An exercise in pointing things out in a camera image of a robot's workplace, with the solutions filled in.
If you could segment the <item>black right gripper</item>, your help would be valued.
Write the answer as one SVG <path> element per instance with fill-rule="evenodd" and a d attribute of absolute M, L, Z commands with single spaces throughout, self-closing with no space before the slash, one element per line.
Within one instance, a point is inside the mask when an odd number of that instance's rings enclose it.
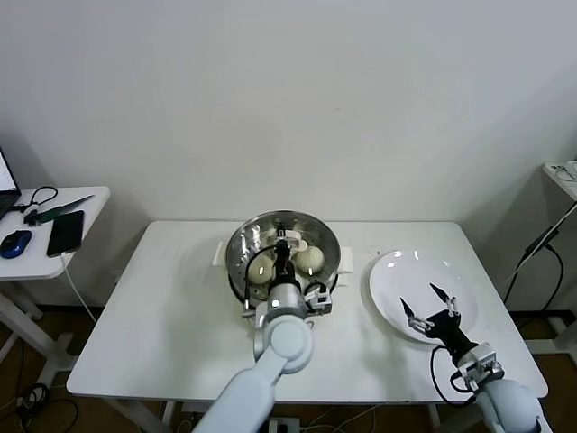
<path fill-rule="evenodd" d="M 446 310 L 437 312 L 427 320 L 415 315 L 411 307 L 400 298 L 408 326 L 428 338 L 439 339 L 448 350 L 453 361 L 460 361 L 469 351 L 479 344 L 471 341 L 460 329 L 461 316 L 456 305 L 456 297 L 449 296 L 443 289 L 430 283 L 429 286 L 445 304 Z"/>

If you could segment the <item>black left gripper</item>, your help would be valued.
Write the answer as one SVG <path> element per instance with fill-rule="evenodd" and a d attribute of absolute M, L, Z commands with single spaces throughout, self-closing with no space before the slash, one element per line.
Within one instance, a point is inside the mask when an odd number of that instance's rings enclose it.
<path fill-rule="evenodd" d="M 290 261 L 290 247 L 287 236 L 287 227 L 280 220 L 275 221 L 275 261 L 272 283 L 293 283 L 294 266 Z"/>

